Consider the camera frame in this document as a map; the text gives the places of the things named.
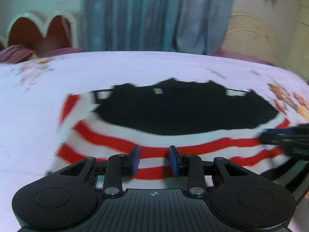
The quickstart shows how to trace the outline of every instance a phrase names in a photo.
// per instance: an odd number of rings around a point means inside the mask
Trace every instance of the curtain fold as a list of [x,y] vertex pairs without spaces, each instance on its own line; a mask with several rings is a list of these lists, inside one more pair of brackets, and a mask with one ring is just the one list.
[[213,54],[223,41],[232,4],[233,0],[85,0],[83,50]]

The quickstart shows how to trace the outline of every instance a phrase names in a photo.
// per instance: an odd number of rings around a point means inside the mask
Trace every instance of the curtain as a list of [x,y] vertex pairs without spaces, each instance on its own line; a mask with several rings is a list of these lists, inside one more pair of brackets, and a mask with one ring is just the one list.
[[84,51],[214,54],[233,0],[85,0]]

